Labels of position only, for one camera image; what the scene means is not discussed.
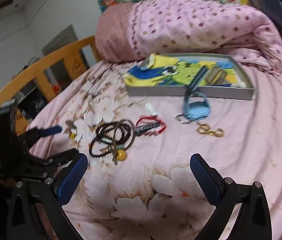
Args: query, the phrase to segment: wall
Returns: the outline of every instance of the wall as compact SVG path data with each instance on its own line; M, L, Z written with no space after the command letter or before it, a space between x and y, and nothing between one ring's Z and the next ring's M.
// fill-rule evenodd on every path
M23 14L0 20L0 90L35 56Z
M24 14L33 46L41 56L41 49L70 24L79 40L94 35L101 11L97 0L30 0ZM89 65L94 65L90 49L84 53Z

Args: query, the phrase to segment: pink bedsheet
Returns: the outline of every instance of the pink bedsheet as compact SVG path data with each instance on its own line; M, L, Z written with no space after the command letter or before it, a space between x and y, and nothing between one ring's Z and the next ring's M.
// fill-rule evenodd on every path
M90 166L70 203L63 207L84 239L191 239L204 227L214 207L206 201L189 167L200 153L223 177L251 185L260 181L270 207L273 239L282 238L282 75L244 66L257 88L253 101L210 98L213 128L224 138L203 136L197 125L182 125L181 97L129 97L122 74L134 63L99 62L74 81L31 123L61 125L60 135L41 139L32 153L41 158L76 147ZM128 158L115 166L111 156L91 158L88 144L93 125L122 118L136 122L151 103L167 123L157 137L136 138ZM68 126L77 126L69 138ZM239 206L221 239L226 239Z

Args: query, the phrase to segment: wooden bed frame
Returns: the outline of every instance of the wooden bed frame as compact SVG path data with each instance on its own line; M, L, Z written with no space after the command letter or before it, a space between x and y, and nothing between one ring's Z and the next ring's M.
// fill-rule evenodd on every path
M77 77L83 74L84 71L86 71L86 67L81 59L79 50L88 45L91 46L96 61L101 61L101 57L95 47L94 36L64 46L40 59L26 70L22 71L12 81L10 81L0 91L0 105L4 101L11 99L18 91L20 91L28 82L33 79L37 81L38 88L43 93L47 101L50 102L53 98L55 98L56 94L43 71L58 61L63 60L71 80L75 80ZM25 132L27 125L28 122L22 117L20 111L18 111L18 119L16 123L17 133L21 134Z

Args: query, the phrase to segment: yellow bead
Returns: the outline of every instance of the yellow bead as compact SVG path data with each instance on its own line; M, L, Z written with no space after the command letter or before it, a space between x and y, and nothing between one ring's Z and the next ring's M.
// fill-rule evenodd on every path
M118 153L118 156L117 156L116 159L118 161L122 162L122 161L124 161L126 159L127 154L126 154L125 150L118 150L117 153Z

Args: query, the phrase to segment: red bracelet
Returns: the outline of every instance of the red bracelet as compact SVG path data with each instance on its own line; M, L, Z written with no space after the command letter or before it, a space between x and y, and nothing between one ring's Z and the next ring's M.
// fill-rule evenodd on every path
M145 115L142 115L140 117L140 119L136 123L136 126L138 126L141 122L151 123L153 121L159 122L161 124L162 128L159 131L145 132L145 133L143 133L144 135L149 135L149 136L155 135L156 136L156 135L163 133L165 131L165 129L167 128L167 125L161 119L159 119L157 116L145 116Z

